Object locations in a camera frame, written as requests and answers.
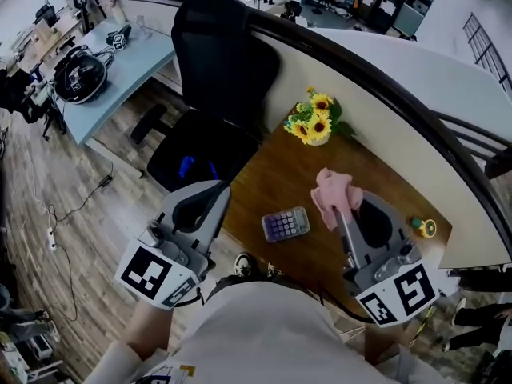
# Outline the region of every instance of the sneaker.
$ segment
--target sneaker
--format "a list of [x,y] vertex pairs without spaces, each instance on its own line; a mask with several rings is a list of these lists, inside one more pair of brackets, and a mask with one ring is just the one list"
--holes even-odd
[[277,267],[275,267],[272,263],[269,263],[268,268],[266,270],[267,278],[275,278],[277,276],[283,276],[284,273],[281,272]]
[[247,253],[240,253],[234,260],[234,273],[240,278],[247,278],[253,271],[253,259]]
[[456,326],[455,325],[455,318],[457,317],[457,313],[460,309],[463,309],[464,307],[466,307],[466,303],[467,303],[467,300],[466,298],[461,298],[457,304],[457,307],[455,307],[455,312],[454,312],[454,316],[451,318],[451,325],[452,326]]
[[50,330],[50,337],[54,342],[61,342],[61,335],[58,333],[57,326],[55,322],[48,322],[48,329]]

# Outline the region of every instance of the pink cloth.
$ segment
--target pink cloth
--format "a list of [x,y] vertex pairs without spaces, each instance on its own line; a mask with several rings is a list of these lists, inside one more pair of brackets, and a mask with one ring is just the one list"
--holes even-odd
[[342,213],[347,223],[350,223],[352,210],[361,206],[362,189],[353,187],[351,182],[350,175],[339,174],[327,168],[317,175],[318,188],[311,191],[311,197],[329,230],[338,226],[335,210]]

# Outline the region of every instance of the calculator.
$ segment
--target calculator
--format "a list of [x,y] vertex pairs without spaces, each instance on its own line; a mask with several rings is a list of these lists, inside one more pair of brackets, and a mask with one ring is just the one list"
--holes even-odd
[[302,206],[265,215],[262,218],[262,224],[268,242],[279,242],[310,231],[310,222]]

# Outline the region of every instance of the chair seat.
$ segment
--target chair seat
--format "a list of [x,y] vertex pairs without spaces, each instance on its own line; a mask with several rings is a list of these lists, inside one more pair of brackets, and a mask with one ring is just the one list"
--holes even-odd
[[[236,126],[207,112],[190,110],[158,146],[147,170],[170,192],[198,181],[230,181],[258,146],[258,141]],[[183,176],[180,171],[186,157],[194,162]]]

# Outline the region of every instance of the light blue desk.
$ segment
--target light blue desk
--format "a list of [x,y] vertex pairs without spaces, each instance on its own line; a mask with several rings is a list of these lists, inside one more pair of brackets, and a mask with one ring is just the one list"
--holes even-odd
[[[119,29],[121,26],[108,18],[76,44],[86,44],[93,53],[98,52],[107,47],[108,33]],[[138,178],[142,176],[140,170],[120,159],[113,151],[94,139],[93,135],[144,81],[173,59],[174,45],[171,37],[155,31],[151,33],[147,38],[142,35],[138,26],[132,24],[126,48],[114,54],[114,61],[108,69],[106,89],[92,101],[78,105],[67,103],[64,109],[64,120],[77,144],[87,144],[114,165]],[[62,110],[63,102],[59,101],[58,105]]]

